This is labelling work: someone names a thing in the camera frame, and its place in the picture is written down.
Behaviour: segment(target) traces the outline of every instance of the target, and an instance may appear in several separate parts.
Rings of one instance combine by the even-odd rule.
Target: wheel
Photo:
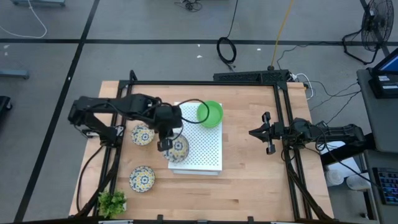
[[[7,110],[11,110],[11,109],[12,109],[12,104],[11,104],[11,102],[8,102],[8,104],[7,104],[7,106],[6,106],[6,109],[7,109]]]

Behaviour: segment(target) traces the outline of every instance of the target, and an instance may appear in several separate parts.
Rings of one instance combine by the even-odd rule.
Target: gray floor
[[[173,2],[101,0],[88,38],[218,39],[228,33],[235,1],[202,1],[203,9],[197,13],[187,12],[174,6]],[[92,3],[93,0],[67,0],[65,8],[36,6],[38,16],[49,30],[46,38],[80,38]],[[274,40],[288,4],[288,0],[240,1],[231,39]],[[0,14],[1,26],[18,34],[41,34],[42,29],[28,8],[1,1],[0,9],[3,12]],[[340,40],[343,35],[359,29],[362,14],[359,1],[297,1],[282,39]],[[0,32],[0,38],[12,36]],[[393,31],[391,40],[398,40],[398,32]],[[0,95],[8,95],[14,102],[14,109],[0,132],[0,177],[4,180],[0,184],[0,223],[14,219],[76,46],[0,44],[0,68],[27,69],[31,74],[29,80],[0,79]],[[265,70],[270,64],[273,46],[236,47],[237,72]],[[279,46],[278,55],[292,47]],[[372,55],[362,47],[351,47],[350,50],[361,57]],[[382,58],[379,54],[376,61]],[[356,71],[366,68],[347,57],[342,47],[332,46],[298,48],[286,53],[280,64],[293,73],[305,73],[311,80],[323,82],[330,93],[354,83]],[[25,220],[68,215],[85,147],[85,139],[67,122],[68,110],[72,101],[81,95],[97,96],[103,80],[126,79],[130,69],[134,69],[140,80],[212,80],[214,73],[228,72],[217,56],[215,45],[86,44]],[[310,108],[327,99],[320,85],[315,83],[313,87],[315,96],[308,101]],[[349,91],[355,90],[359,90],[359,86],[353,86]],[[314,109],[313,122],[328,121],[347,100],[348,97],[335,98]],[[361,95],[357,95],[330,124],[354,123],[368,133],[370,127],[364,111]],[[366,211],[360,194],[344,186],[330,189],[336,218],[369,223],[359,217],[360,212]]]

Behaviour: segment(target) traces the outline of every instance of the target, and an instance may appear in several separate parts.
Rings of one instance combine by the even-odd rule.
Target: green bowl
[[[201,125],[206,128],[213,128],[221,123],[223,120],[223,108],[215,101],[206,101],[206,105],[209,107],[210,113],[207,120]],[[207,116],[208,110],[204,104],[199,105],[197,110],[198,121],[203,121]]]

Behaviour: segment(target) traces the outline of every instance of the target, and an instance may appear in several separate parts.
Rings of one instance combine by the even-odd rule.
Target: wooden tabletop
[[[117,86],[118,82],[103,82],[99,97],[114,98]],[[288,83],[288,87],[294,118],[311,120],[302,83]],[[280,158],[281,142],[274,141],[277,152],[268,156],[267,144],[248,134],[249,130],[261,126],[261,115],[265,111],[271,113],[272,123],[277,121],[272,87],[134,85],[132,93],[159,96],[171,104],[190,98],[222,103],[223,171],[219,176],[173,174],[167,168],[167,160],[157,151],[157,137],[147,146],[135,145],[130,132],[138,121],[128,121],[116,183],[116,189],[126,194],[127,212],[118,218],[155,220],[162,214],[165,220],[245,221],[253,216],[255,221],[294,221],[285,163]],[[282,92],[280,98],[287,124]],[[107,125],[111,122],[111,114],[96,116]],[[82,166],[98,147],[98,139],[87,142]],[[320,157],[305,149],[301,155],[307,189],[332,217]],[[84,173],[80,207],[98,186],[103,156],[104,150]],[[150,166],[155,171],[155,184],[148,192],[137,193],[129,186],[129,175],[137,166]],[[304,218],[302,197],[297,192],[300,214]],[[70,214],[76,213],[75,198]]]

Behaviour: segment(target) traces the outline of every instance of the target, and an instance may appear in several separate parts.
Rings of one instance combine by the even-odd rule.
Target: green plant
[[[116,215],[124,212],[123,204],[126,203],[124,192],[115,191],[111,195],[108,191],[99,193],[99,214],[105,218],[116,218]]]

